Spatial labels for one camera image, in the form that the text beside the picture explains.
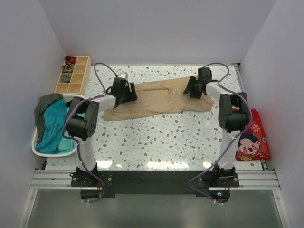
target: terrazzo table surface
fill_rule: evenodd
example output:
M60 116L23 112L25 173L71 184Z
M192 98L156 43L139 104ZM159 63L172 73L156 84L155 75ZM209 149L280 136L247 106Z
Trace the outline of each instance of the terrazzo table surface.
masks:
M115 72L127 72L130 82L143 83L197 75L202 66L111 66ZM213 79L226 73L224 67L211 66ZM237 74L229 66L230 75L223 84L240 92ZM104 66L97 66L105 87L113 83L114 75ZM85 96L102 93L93 67ZM218 157L222 129L218 125L218 102L211 112L185 111L151 117L104 121L99 114L92 136L98 169L106 170L205 170ZM74 170L79 164L74 153L63 158L48 158L46 170ZM260 161L236 161L237 170L262 170Z

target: cartoon character print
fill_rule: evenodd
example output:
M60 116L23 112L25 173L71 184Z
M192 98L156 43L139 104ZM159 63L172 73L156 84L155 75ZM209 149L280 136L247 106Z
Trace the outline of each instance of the cartoon character print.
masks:
M252 160L254 157L260 156L259 149L261 143L257 137L251 132L241 135L237 144L237 157L241 160Z

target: blue towel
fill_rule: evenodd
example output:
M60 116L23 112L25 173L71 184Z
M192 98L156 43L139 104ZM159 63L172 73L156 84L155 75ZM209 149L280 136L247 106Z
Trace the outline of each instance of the blue towel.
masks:
M46 131L43 134L41 143L35 146L35 150L40 151L41 153L54 154L69 152L74 148L74 143L72 140L69 140L70 142L67 142L66 140L68 139L64 139L64 141L61 143L61 132L67 111L68 108L66 107L64 99L56 101L46 109L43 115L45 119L44 127Z

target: wooden organizer tray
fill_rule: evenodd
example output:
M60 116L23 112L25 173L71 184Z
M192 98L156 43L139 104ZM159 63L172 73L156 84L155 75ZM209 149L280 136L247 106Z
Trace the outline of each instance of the wooden organizer tray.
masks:
M62 70L57 81L55 93L60 94L81 94L84 95L86 90L86 83L90 73L92 64L90 56L75 56L76 63L71 74L62 73ZM71 76L70 82L61 82L62 75Z

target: beige pants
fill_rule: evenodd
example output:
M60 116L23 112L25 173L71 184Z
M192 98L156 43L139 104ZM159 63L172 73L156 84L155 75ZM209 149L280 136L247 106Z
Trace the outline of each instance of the beige pants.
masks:
M210 111L214 102L208 95L201 99L182 94L189 77L147 82L135 85L137 101L123 103L104 112L104 120L128 120L162 113Z

